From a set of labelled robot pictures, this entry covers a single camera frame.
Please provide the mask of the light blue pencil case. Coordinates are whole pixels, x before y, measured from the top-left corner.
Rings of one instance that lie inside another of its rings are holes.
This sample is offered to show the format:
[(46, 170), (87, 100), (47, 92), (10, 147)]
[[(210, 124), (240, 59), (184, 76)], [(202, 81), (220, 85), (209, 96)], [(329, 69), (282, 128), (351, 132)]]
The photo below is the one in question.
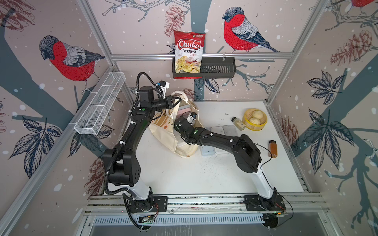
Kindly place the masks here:
[(216, 154), (215, 148), (213, 146), (202, 145), (199, 149), (202, 156), (212, 156)]

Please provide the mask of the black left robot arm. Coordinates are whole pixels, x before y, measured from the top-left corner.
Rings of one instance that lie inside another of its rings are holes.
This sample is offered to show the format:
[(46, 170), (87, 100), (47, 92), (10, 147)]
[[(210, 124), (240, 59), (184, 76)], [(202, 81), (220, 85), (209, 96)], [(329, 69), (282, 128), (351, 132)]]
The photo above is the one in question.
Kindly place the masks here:
[(119, 143), (102, 155), (105, 194), (128, 192), (133, 199), (139, 201), (147, 200), (153, 195), (151, 188), (140, 180), (141, 167), (136, 157), (137, 147), (156, 112), (173, 109), (182, 101), (180, 97), (166, 96), (162, 85), (165, 85), (164, 81), (154, 83), (145, 72), (138, 74), (137, 96), (129, 111), (131, 123)]

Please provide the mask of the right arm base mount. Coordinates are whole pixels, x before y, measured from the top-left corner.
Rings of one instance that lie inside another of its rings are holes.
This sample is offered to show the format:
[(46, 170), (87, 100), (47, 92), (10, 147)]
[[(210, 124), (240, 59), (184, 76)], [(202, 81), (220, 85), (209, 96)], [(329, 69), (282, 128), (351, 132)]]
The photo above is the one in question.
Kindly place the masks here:
[(283, 198), (278, 193), (273, 193), (270, 199), (263, 198), (258, 194), (245, 195), (243, 203), (247, 211), (286, 211)]

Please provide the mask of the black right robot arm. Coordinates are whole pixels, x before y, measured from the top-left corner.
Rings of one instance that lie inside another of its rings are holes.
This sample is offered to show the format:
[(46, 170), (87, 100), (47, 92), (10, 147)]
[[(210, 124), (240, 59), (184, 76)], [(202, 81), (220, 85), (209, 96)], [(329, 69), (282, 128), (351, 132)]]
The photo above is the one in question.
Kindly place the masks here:
[(174, 129), (189, 145), (215, 147), (233, 154), (238, 168), (251, 175), (264, 209), (283, 205), (282, 195), (269, 184), (265, 176), (261, 152), (249, 136), (226, 136), (202, 127), (194, 127), (188, 118), (183, 116), (175, 120)]

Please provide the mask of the cream pencil case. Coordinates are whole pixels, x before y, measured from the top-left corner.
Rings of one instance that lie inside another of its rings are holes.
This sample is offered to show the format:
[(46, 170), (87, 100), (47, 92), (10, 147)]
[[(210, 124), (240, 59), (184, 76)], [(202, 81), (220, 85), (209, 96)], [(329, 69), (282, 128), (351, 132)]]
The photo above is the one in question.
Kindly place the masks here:
[(234, 125), (224, 125), (222, 128), (226, 136), (239, 136)]

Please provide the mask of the cream canvas tote bag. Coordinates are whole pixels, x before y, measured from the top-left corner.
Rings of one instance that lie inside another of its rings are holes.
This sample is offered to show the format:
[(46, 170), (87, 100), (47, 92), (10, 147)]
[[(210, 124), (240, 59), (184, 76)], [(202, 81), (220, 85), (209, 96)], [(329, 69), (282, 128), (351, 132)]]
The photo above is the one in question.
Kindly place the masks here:
[[(180, 106), (189, 104), (192, 108), (191, 112), (195, 112), (197, 115), (199, 115), (199, 108), (183, 91), (175, 91), (171, 95), (182, 98), (181, 103), (172, 109), (164, 109), (157, 113), (149, 125), (149, 130), (155, 138), (176, 155), (183, 158), (190, 157), (195, 154), (199, 146), (185, 143), (180, 134), (174, 130), (174, 122), (179, 119), (176, 117)], [(190, 113), (186, 113), (183, 116), (187, 118)]]

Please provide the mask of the white pencil case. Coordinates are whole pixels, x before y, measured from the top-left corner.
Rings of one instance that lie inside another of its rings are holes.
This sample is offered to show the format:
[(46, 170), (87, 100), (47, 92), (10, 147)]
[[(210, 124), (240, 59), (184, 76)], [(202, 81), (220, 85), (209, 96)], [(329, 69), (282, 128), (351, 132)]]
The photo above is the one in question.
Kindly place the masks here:
[[(211, 128), (210, 128), (210, 131), (211, 131), (212, 133), (217, 133), (217, 134), (221, 134), (221, 135), (224, 135), (224, 134), (225, 134), (225, 133), (224, 133), (224, 129), (223, 129), (223, 127), (221, 127), (221, 126), (211, 127)], [(215, 148), (215, 153), (216, 153), (216, 155), (226, 155), (226, 154), (228, 154), (227, 151), (225, 151), (225, 150), (223, 150), (223, 149), (220, 149), (220, 148)]]

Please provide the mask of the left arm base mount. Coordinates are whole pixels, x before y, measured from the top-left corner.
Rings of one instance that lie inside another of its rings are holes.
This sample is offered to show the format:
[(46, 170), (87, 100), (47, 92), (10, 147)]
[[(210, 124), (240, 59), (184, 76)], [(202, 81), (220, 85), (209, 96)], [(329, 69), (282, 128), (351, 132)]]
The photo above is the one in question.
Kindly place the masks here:
[(130, 213), (160, 213), (167, 211), (167, 196), (149, 195), (146, 200), (136, 200), (131, 196), (124, 196), (123, 198)]

